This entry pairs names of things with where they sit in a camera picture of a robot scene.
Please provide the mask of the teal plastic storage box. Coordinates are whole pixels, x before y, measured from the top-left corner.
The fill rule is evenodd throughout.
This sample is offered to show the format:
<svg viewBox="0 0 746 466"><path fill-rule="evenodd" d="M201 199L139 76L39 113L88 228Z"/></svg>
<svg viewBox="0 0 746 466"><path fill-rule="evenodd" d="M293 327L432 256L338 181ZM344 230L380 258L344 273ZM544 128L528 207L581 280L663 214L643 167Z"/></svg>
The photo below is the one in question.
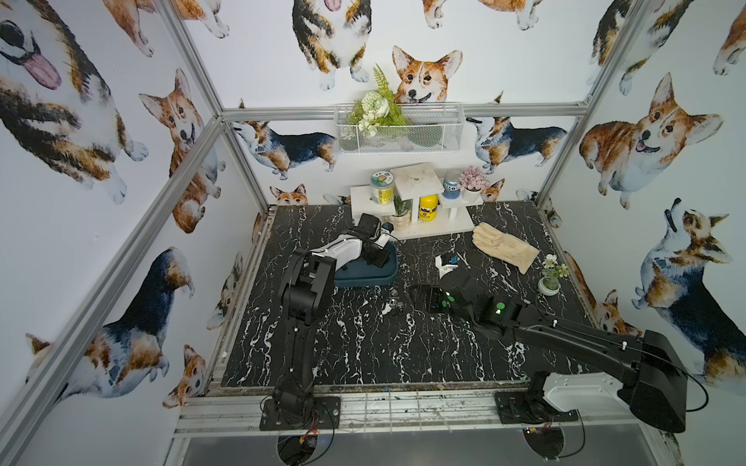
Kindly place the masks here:
<svg viewBox="0 0 746 466"><path fill-rule="evenodd" d="M342 289L391 285L398 272L396 246L388 243L385 246L385 251L389 255L382 267L368 264L363 258L359 258L347 263L335 272L334 285Z"/></svg>

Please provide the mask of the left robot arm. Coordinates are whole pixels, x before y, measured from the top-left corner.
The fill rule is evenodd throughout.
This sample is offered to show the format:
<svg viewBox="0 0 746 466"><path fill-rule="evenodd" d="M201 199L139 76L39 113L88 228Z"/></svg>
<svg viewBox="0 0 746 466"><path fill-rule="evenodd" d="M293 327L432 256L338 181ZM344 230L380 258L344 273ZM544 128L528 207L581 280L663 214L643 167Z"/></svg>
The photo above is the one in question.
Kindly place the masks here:
<svg viewBox="0 0 746 466"><path fill-rule="evenodd" d="M375 271L397 271L391 223L363 214L325 246L293 252L278 290L285 322L288 361L262 408L262 431L331 428L340 425L341 399L316 396L312 356L316 332L331 305L336 272L351 262L357 285L372 285Z"/></svg>

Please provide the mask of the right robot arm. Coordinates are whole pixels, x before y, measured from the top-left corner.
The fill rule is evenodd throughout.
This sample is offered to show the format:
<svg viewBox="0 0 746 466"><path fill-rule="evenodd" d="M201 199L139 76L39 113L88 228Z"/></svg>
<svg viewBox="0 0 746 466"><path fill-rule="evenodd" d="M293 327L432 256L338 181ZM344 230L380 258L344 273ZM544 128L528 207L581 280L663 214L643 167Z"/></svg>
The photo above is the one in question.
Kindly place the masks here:
<svg viewBox="0 0 746 466"><path fill-rule="evenodd" d="M521 343L586 363L622 384L618 395L640 421L670 433L686 430L688 376L666 336L615 334L542 313L534 304L488 293L468 273L438 285L412 285L415 309L464 322L503 343Z"/></svg>

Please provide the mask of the woven pot green plant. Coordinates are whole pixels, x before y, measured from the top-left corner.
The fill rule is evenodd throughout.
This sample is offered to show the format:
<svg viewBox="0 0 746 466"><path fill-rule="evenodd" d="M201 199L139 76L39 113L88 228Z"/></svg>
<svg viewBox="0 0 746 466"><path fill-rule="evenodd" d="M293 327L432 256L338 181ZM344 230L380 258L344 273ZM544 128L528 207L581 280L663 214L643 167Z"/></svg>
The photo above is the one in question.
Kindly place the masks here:
<svg viewBox="0 0 746 466"><path fill-rule="evenodd" d="M394 232L402 232L411 224L412 200L403 200L399 195L394 196L394 214L388 217L388 222L394 227Z"/></svg>

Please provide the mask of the green label tin can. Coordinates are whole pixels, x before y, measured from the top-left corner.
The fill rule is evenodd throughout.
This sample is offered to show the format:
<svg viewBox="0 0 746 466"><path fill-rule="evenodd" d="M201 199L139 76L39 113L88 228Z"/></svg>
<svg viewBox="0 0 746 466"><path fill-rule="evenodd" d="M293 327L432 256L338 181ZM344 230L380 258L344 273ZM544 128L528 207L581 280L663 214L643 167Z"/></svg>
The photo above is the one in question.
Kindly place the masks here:
<svg viewBox="0 0 746 466"><path fill-rule="evenodd" d="M394 175L382 170L370 177L371 200L377 205L388 205L394 200Z"/></svg>

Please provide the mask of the white tiered display shelf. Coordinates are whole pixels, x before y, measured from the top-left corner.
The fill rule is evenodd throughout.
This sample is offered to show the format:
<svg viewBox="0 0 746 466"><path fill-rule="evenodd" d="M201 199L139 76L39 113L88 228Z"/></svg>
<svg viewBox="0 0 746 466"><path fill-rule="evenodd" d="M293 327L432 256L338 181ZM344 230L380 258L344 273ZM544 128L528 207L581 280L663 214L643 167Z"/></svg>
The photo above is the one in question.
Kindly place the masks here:
<svg viewBox="0 0 746 466"><path fill-rule="evenodd" d="M429 163L398 167L390 172L394 175L394 196L399 195L403 200L412 200L411 224L402 232L394 232L394 237L409 240L466 233L474 229L475 224L468 209L482 205L482 196L472 204L464 202L462 193L457 200L445 199L443 179L436 175L435 169ZM420 198L433 194L439 196L437 217L433 221L421 221L418 217ZM370 184L351 188L351 206L355 221L359 221L362 214L369 214L378 217L383 223L388 223L388 217L394 214L394 203L377 205L371 200Z"/></svg>

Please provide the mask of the yellow can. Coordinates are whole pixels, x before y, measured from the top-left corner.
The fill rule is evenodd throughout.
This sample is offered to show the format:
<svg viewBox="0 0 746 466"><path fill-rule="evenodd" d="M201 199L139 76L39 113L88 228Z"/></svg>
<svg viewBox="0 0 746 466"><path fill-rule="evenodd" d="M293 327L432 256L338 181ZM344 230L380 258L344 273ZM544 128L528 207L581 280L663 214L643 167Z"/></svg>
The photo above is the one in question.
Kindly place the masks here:
<svg viewBox="0 0 746 466"><path fill-rule="evenodd" d="M437 217L439 196L437 194L423 196L419 201L418 217L421 221L433 221Z"/></svg>

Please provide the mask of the black hex nut cluster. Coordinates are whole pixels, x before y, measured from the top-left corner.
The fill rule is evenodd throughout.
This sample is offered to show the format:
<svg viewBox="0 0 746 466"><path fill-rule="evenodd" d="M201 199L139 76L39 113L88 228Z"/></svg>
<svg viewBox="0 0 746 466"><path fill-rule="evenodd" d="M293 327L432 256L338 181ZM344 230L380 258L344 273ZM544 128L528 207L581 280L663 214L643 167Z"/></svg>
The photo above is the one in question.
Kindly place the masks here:
<svg viewBox="0 0 746 466"><path fill-rule="evenodd" d="M382 316L406 316L407 314L406 294L398 289L390 289L382 310Z"/></svg>

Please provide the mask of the beige work glove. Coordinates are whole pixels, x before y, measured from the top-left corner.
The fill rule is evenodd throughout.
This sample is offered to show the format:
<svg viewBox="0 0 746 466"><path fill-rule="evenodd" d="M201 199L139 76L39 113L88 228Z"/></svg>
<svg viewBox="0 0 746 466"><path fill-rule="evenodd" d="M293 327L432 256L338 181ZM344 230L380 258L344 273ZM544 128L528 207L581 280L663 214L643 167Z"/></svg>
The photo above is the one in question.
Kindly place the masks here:
<svg viewBox="0 0 746 466"><path fill-rule="evenodd" d="M480 223L473 229L472 243L487 256L516 266L522 275L539 256L537 248L487 223Z"/></svg>

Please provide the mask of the small potted white flower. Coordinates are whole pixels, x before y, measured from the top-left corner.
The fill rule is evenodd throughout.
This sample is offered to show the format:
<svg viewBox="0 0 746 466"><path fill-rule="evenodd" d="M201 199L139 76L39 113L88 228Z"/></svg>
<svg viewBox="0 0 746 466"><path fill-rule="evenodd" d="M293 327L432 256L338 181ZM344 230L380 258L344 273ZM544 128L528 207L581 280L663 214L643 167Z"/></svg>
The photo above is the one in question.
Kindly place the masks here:
<svg viewBox="0 0 746 466"><path fill-rule="evenodd" d="M542 262L542 277L538 283L539 292L545 296L555 296L560 292L561 280L567 278L569 268L561 263L555 254L547 254Z"/></svg>

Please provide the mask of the pink flower pot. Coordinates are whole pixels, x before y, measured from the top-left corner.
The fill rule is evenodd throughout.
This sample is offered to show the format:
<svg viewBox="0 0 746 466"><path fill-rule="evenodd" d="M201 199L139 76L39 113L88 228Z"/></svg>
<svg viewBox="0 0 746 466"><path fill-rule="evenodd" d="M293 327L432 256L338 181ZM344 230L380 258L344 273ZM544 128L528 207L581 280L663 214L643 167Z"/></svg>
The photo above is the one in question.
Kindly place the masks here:
<svg viewBox="0 0 746 466"><path fill-rule="evenodd" d="M489 184L487 176L479 168L473 166L468 167L458 176L458 186L462 192L462 199L468 204L480 199L482 191Z"/></svg>

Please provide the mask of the artificial green white flowers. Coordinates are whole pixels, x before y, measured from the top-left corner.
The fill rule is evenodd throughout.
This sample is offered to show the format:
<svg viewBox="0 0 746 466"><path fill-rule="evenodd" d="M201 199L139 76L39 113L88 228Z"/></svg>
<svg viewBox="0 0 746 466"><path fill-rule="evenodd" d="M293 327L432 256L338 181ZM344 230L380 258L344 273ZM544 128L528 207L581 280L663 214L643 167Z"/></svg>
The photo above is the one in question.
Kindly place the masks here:
<svg viewBox="0 0 746 466"><path fill-rule="evenodd" d="M402 108L396 103L396 95L390 89L390 83L378 64L374 66L373 74L376 89L365 93L353 104L348 118L348 124L369 138L383 134L385 129L410 125Z"/></svg>

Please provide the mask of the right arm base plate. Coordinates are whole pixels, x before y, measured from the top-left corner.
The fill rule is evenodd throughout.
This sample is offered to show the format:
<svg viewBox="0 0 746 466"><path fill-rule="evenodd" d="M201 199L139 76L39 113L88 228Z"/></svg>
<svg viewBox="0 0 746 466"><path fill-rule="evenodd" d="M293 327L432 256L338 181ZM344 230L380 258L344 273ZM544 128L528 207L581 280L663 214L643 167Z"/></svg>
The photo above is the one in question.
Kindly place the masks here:
<svg viewBox="0 0 746 466"><path fill-rule="evenodd" d="M577 410L561 412L542 394L528 390L498 391L495 393L495 405L503 424L539 425L580 421Z"/></svg>

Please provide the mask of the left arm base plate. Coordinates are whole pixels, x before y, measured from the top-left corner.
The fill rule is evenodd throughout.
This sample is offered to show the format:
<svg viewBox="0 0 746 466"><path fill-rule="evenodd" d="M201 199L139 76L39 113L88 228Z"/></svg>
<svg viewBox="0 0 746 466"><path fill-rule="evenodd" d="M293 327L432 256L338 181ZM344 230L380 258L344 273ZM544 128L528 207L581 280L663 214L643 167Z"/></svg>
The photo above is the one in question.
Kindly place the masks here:
<svg viewBox="0 0 746 466"><path fill-rule="evenodd" d="M299 409L285 409L268 400L261 408L261 431L336 429L340 426L341 401L337 396L311 396Z"/></svg>

